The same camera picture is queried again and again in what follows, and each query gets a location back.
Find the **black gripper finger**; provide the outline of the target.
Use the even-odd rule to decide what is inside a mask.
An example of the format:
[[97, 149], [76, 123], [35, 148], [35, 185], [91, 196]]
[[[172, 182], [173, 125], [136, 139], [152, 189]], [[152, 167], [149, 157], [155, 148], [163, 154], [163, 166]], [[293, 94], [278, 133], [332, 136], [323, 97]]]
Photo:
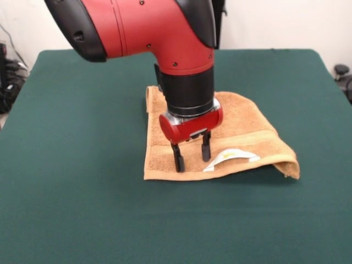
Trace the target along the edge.
[[211, 132], [204, 132], [202, 135], [202, 160], [208, 162], [211, 159], [211, 148], [210, 148]]
[[184, 173], [185, 172], [185, 163], [184, 163], [184, 158], [181, 154], [179, 145], [173, 144], [173, 143], [170, 143], [170, 145], [173, 150], [175, 169], [176, 169], [177, 173]]

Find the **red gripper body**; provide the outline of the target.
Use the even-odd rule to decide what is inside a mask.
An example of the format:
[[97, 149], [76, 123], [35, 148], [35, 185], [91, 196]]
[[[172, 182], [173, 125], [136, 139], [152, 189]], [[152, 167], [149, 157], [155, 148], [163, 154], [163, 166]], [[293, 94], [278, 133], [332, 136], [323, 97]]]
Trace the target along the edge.
[[158, 120], [163, 135], [169, 142], [176, 145], [220, 126], [223, 121], [223, 109], [220, 106], [191, 119], [180, 119], [164, 113], [159, 115]]

